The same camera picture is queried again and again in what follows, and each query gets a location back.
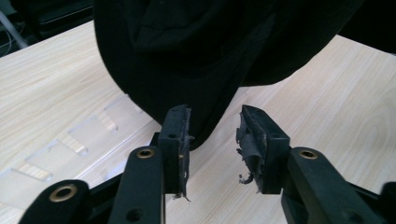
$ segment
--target black garment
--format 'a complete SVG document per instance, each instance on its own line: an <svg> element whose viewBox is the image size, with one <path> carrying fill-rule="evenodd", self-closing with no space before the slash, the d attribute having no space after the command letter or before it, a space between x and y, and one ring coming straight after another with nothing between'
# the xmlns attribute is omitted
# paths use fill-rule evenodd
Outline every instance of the black garment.
<svg viewBox="0 0 396 224"><path fill-rule="evenodd" d="M361 0L96 0L105 65L158 122L191 107L192 148L216 127L240 86L290 76L328 44Z"/></svg>

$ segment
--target black fabric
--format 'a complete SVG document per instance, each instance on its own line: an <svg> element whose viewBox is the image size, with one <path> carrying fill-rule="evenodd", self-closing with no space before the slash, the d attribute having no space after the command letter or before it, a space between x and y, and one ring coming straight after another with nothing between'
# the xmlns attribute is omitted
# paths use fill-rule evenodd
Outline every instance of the black fabric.
<svg viewBox="0 0 396 224"><path fill-rule="evenodd" d="M96 0L98 47L132 100L163 122L191 107L191 148L211 134L241 85L291 75L341 29L361 0Z"/></svg>

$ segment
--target metal ring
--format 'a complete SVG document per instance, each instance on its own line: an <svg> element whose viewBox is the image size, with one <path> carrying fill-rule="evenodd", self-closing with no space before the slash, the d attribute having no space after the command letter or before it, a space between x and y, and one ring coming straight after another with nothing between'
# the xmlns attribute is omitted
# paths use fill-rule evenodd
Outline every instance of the metal ring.
<svg viewBox="0 0 396 224"><path fill-rule="evenodd" d="M54 203L64 202L71 199L76 193L77 187L74 184L60 186L51 193L49 200Z"/></svg>
<svg viewBox="0 0 396 224"><path fill-rule="evenodd" d="M140 159L147 159L147 158L154 156L154 150L152 150L150 148L144 148L144 149L139 150L136 153L136 156Z"/></svg>
<svg viewBox="0 0 396 224"><path fill-rule="evenodd" d="M299 154L301 157L309 159L309 160L316 160L318 158L318 154L311 150L300 150Z"/></svg>

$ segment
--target wood grain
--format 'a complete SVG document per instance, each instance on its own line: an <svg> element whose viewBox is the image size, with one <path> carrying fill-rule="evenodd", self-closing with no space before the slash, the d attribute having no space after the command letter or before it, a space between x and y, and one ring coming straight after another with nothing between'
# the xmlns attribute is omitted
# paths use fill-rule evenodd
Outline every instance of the wood grain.
<svg viewBox="0 0 396 224"><path fill-rule="evenodd" d="M2 58L0 67L0 192L10 170L48 175L26 161L48 143L57 140L82 150L70 130L92 116L109 131L117 126L104 108L123 93L100 59L91 22ZM168 223L286 223L280 196L260 195L254 184L238 183L238 176L248 173L235 151L241 105L265 110L293 147L321 151L352 183L379 192L384 182L396 180L396 58L337 36L291 77L238 91L210 138L191 153L191 202L169 200ZM119 110L121 116L127 116L126 108ZM134 124L134 134L122 144L103 149L103 157L83 163L79 171L57 171L56 178L30 190L39 192L61 177L81 178L93 187L121 172L128 153L160 130L136 111L143 122ZM93 144L103 141L95 133L84 137ZM26 180L22 189L32 182ZM33 199L18 189L7 194L17 203L5 203L0 195L0 222L12 223L25 209L16 204Z"/></svg>

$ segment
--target light wood table surface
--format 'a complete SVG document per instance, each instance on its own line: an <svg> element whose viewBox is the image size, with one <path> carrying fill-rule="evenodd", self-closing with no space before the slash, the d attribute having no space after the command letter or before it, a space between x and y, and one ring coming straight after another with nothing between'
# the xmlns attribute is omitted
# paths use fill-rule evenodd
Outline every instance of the light wood table surface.
<svg viewBox="0 0 396 224"><path fill-rule="evenodd" d="M106 71L89 22L0 59L0 223L18 222L47 186L94 187L122 171L160 125ZM286 223L279 195L241 185L241 105L266 111L293 147L324 153L342 176L378 193L396 180L396 57L337 36L271 86L241 88L210 138L191 153L188 196L167 223Z"/></svg>

